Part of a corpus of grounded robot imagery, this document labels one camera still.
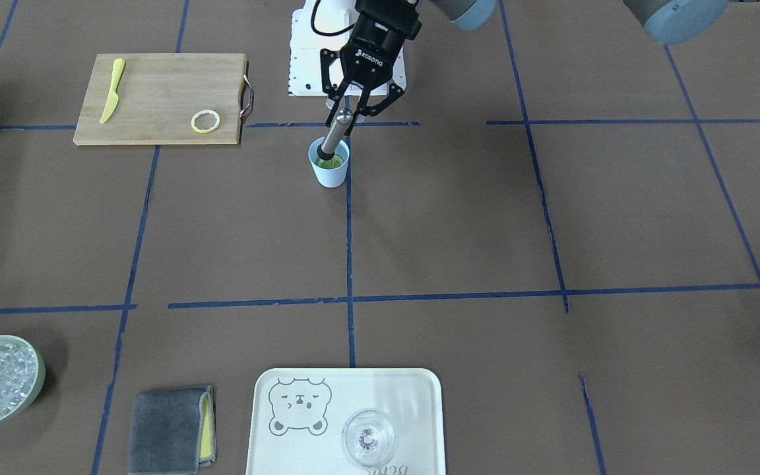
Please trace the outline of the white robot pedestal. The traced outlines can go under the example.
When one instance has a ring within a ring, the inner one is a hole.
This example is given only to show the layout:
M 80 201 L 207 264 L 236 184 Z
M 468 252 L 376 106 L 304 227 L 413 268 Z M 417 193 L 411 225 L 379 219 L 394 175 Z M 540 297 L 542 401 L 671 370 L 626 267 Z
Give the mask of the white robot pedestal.
M 297 97 L 325 96 L 321 81 L 320 52 L 323 49 L 338 51 L 346 45 L 349 33 L 325 37 L 311 29 L 311 13 L 315 1 L 305 1 L 301 9 L 292 13 L 290 36 L 290 69 L 288 94 Z M 358 13 L 354 1 L 322 1 L 317 9 L 314 25 L 320 31 L 343 30 L 355 23 Z

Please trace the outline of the metal muddler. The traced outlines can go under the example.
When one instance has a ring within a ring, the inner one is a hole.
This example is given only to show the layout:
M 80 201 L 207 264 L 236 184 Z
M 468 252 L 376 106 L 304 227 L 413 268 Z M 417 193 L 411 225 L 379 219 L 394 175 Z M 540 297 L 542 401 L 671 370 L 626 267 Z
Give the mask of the metal muddler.
M 335 157 L 336 147 L 344 135 L 349 132 L 355 116 L 349 108 L 342 106 L 334 111 L 330 120 L 329 132 L 317 147 L 317 156 L 321 162 L 331 162 Z

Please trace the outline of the yellow plastic knife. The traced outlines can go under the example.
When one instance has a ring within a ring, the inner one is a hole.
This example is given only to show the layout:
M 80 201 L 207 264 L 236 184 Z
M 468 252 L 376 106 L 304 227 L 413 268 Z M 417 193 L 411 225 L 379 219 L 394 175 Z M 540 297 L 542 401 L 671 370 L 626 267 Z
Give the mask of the yellow plastic knife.
M 119 103 L 117 89 L 123 77 L 125 66 L 126 60 L 124 58 L 118 57 L 113 60 L 108 96 L 106 96 L 106 103 L 102 110 L 102 116 L 100 116 L 100 124 L 106 124 L 117 109 Z

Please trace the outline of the wooden cutting board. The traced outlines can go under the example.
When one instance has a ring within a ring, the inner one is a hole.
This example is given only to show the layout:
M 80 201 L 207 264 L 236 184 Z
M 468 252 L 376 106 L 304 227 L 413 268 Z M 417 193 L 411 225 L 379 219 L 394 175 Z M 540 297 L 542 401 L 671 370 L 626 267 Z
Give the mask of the wooden cutting board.
M 113 60 L 126 60 L 106 124 Z M 73 136 L 78 146 L 238 144 L 253 108 L 243 53 L 106 53 L 94 60 Z

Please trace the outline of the lemon slice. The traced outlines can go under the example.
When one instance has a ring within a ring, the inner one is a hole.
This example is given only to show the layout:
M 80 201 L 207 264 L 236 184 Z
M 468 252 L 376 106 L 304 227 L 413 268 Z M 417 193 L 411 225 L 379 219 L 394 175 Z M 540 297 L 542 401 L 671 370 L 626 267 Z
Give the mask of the lemon slice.
M 337 154 L 330 157 L 328 160 L 318 158 L 314 161 L 314 166 L 323 170 L 335 170 L 336 168 L 340 168 L 343 165 L 344 160 Z

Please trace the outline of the cream serving tray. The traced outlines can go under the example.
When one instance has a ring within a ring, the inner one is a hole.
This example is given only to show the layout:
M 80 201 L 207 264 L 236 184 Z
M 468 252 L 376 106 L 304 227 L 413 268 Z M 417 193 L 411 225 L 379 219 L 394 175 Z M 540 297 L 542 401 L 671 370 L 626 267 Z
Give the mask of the cream serving tray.
M 359 469 L 341 433 L 365 408 L 388 412 L 398 433 L 392 461 Z M 441 384 L 427 369 L 270 369 L 257 379 L 248 474 L 444 474 Z

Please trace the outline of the light blue cup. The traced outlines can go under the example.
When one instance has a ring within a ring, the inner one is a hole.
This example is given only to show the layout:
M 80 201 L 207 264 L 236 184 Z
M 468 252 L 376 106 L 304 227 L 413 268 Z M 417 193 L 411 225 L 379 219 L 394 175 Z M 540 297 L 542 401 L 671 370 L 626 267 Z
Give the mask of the light blue cup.
M 350 147 L 346 141 L 340 141 L 334 151 L 334 158 L 321 160 L 319 147 L 325 138 L 319 137 L 311 143 L 307 151 L 307 157 L 313 168 L 317 181 L 323 187 L 340 187 L 346 181 L 350 164 Z

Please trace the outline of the clear wine glass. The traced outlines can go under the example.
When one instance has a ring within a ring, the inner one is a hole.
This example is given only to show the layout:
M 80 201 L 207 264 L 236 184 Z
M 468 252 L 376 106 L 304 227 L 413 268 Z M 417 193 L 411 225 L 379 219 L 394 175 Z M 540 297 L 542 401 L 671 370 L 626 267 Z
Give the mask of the clear wine glass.
M 365 408 L 344 424 L 341 441 L 348 462 L 359 469 L 374 470 L 392 461 L 398 433 L 388 412 Z

